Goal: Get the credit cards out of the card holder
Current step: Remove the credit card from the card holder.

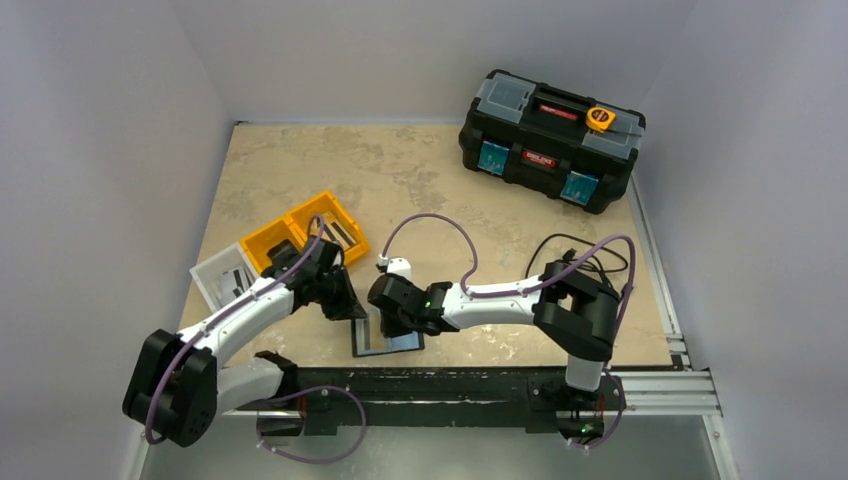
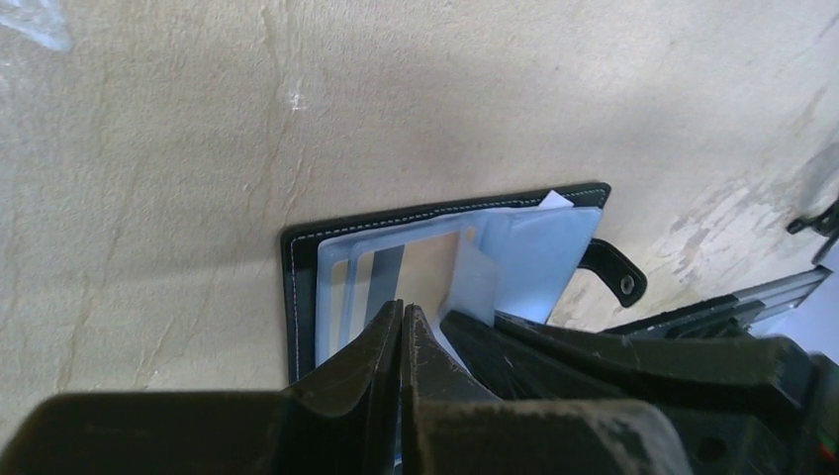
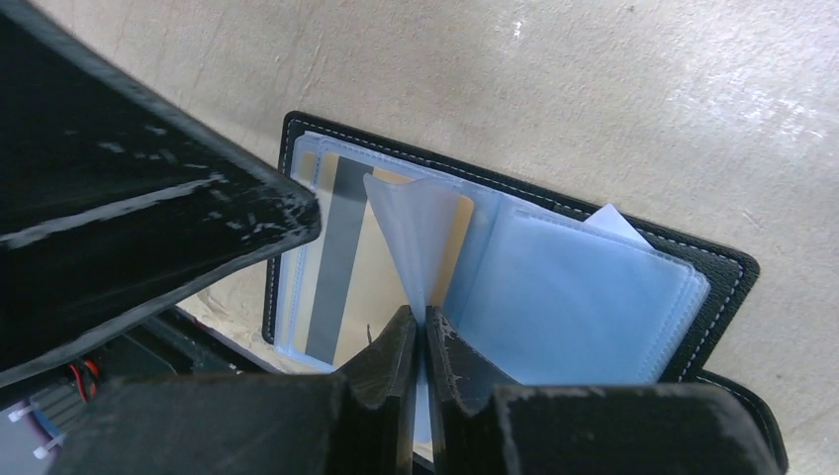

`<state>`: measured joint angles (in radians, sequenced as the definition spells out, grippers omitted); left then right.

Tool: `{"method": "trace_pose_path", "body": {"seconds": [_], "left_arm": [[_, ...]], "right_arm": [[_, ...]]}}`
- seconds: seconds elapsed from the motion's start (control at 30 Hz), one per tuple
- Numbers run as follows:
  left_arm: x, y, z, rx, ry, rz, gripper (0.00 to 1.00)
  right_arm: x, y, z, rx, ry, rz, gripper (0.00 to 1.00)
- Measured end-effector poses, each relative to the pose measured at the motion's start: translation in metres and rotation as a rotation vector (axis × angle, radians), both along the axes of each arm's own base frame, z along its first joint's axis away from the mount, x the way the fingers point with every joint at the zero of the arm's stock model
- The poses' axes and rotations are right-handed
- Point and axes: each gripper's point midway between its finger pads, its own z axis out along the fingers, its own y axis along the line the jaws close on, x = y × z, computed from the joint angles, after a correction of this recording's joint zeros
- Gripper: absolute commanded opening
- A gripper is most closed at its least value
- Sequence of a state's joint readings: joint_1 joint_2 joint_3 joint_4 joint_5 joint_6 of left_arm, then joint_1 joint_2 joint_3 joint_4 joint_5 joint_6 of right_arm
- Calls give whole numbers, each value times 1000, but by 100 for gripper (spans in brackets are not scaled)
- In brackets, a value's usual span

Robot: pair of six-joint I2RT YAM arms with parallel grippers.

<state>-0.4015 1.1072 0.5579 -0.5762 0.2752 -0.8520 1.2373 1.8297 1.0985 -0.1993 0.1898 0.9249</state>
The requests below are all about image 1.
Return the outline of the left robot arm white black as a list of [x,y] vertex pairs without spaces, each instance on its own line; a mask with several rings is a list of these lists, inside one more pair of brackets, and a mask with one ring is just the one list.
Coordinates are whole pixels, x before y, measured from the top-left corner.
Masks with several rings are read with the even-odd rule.
[[249,288],[205,320],[143,342],[122,403],[151,445],[194,444],[218,415],[257,401],[284,409],[297,399],[297,365],[261,351],[235,367],[228,361],[274,323],[311,304],[331,321],[365,311],[344,265],[342,248],[311,237],[303,250],[275,247],[272,265]]

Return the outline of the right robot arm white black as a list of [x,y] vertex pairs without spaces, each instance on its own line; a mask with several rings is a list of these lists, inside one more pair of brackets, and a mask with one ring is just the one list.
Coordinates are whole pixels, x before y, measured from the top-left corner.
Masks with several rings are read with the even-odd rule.
[[564,261],[541,275],[515,282],[475,285],[438,282],[422,289],[397,268],[387,268],[367,301],[381,314],[383,333],[438,336],[485,325],[535,326],[567,354],[564,399],[584,407],[601,391],[612,358],[621,296]]

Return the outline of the gold credit card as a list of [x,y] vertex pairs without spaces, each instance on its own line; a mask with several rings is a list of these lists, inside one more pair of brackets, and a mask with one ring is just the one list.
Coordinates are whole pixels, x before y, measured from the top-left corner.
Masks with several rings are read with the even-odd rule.
[[353,237],[338,222],[329,222],[325,226],[324,237],[341,246],[343,250],[355,245]]

